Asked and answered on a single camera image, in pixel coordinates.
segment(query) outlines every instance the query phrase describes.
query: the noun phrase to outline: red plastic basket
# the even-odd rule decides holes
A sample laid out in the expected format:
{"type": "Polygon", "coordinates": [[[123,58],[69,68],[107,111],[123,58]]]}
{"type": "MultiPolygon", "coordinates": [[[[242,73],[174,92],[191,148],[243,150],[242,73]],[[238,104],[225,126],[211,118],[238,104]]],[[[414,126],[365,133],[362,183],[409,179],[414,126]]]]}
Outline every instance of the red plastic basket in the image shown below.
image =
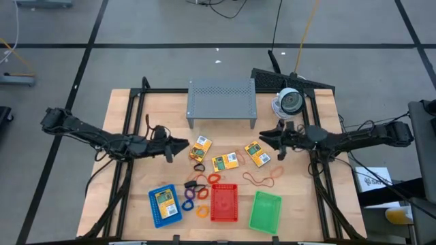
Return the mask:
{"type": "Polygon", "coordinates": [[[238,221],[238,185],[213,184],[211,221],[238,221]]]}

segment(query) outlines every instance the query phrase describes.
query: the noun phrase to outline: green basket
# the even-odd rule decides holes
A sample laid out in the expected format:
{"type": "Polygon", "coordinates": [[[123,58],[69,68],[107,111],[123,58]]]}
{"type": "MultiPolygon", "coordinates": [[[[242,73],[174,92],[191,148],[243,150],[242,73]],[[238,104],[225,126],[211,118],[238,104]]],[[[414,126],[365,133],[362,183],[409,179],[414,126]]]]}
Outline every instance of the green basket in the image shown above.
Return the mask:
{"type": "Polygon", "coordinates": [[[256,191],[249,227],[277,235],[280,221],[281,197],[256,191]]]}

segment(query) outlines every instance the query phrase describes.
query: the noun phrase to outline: white cable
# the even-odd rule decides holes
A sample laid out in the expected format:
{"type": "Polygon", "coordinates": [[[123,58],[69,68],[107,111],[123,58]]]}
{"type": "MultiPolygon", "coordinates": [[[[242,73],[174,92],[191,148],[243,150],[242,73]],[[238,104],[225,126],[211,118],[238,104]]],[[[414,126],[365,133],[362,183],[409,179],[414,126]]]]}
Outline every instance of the white cable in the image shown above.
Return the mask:
{"type": "MultiPolygon", "coordinates": [[[[20,21],[18,20],[18,4],[15,0],[12,0],[15,3],[15,16],[16,16],[16,38],[15,38],[15,44],[14,47],[12,47],[12,50],[15,50],[16,45],[18,43],[18,35],[20,33],[20,21]]],[[[8,57],[11,55],[12,51],[8,50],[8,54],[0,61],[0,64],[2,64],[8,57]]]]}

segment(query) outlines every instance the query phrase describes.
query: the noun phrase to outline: yellow snack box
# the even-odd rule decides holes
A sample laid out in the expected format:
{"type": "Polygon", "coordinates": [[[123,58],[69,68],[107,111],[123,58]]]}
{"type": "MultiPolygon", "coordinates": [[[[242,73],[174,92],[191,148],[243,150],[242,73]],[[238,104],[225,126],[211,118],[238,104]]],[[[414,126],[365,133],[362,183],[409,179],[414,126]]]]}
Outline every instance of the yellow snack box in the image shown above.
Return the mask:
{"type": "Polygon", "coordinates": [[[197,142],[193,145],[191,151],[189,152],[189,156],[198,163],[201,163],[203,162],[203,158],[211,146],[212,141],[200,135],[198,136],[197,142]]]}
{"type": "Polygon", "coordinates": [[[239,167],[235,152],[212,158],[212,164],[215,172],[239,167]]]}
{"type": "Polygon", "coordinates": [[[260,148],[258,142],[256,141],[252,142],[248,146],[245,146],[245,151],[258,167],[263,166],[263,164],[271,160],[271,158],[260,148]]]}
{"type": "Polygon", "coordinates": [[[162,219],[168,218],[169,216],[178,213],[176,202],[174,201],[174,197],[170,189],[164,190],[160,193],[156,193],[155,197],[157,205],[159,206],[159,211],[161,213],[162,219]]]}

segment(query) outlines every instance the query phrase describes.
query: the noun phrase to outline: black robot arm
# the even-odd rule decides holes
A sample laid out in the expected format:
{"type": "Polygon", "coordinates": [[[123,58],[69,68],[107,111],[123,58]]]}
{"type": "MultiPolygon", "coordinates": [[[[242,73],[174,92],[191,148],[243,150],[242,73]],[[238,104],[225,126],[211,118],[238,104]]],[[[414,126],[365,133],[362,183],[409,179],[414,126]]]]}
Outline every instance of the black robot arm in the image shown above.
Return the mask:
{"type": "Polygon", "coordinates": [[[304,130],[295,130],[294,122],[280,120],[275,129],[260,132],[259,138],[275,150],[278,158],[283,160],[286,147],[305,150],[319,150],[322,157],[337,156],[340,152],[349,152],[359,148],[385,144],[394,147],[410,145],[414,137],[409,125],[403,122],[373,125],[367,129],[347,133],[329,133],[325,129],[311,125],[304,130]]]}
{"type": "Polygon", "coordinates": [[[105,150],[111,159],[127,161],[143,157],[165,155],[167,162],[172,162],[172,157],[189,145],[185,139],[177,139],[167,135],[166,128],[157,125],[149,126],[146,116],[147,133],[145,136],[123,135],[109,133],[72,116],[66,109],[48,108],[41,122],[42,131],[52,135],[68,135],[81,142],[86,142],[93,148],[105,150]],[[152,131],[151,139],[146,139],[152,131]]]}

